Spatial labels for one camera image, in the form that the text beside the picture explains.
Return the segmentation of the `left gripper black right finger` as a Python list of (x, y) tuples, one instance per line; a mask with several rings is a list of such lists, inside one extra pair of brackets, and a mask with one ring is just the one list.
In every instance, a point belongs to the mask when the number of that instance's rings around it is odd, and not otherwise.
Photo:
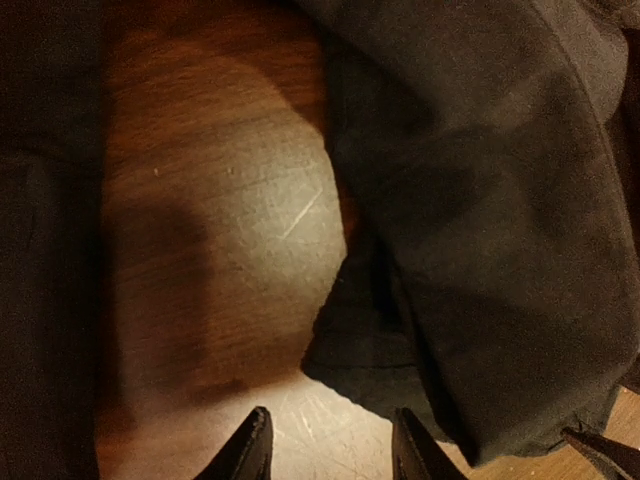
[(395, 480), (467, 480), (408, 408), (394, 415), (392, 460)]

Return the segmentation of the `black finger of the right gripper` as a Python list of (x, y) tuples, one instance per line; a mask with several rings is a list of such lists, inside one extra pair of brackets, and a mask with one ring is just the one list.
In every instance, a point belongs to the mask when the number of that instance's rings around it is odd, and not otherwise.
[(565, 441), (586, 458), (605, 479), (639, 480), (640, 451), (601, 435), (565, 428)]

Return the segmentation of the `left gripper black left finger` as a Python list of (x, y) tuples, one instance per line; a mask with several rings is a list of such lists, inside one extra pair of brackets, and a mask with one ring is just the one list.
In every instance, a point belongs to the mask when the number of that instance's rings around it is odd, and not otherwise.
[(268, 480), (273, 456), (269, 411), (255, 407), (194, 480)]

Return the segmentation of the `black long sleeve shirt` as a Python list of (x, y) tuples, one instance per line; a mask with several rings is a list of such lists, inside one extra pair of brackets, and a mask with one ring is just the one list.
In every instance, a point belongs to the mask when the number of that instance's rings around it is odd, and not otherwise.
[(258, 406), (270, 479), (393, 478), (400, 408), (472, 467), (604, 437), (639, 355), (638, 26), (3, 2), (2, 477), (194, 479)]

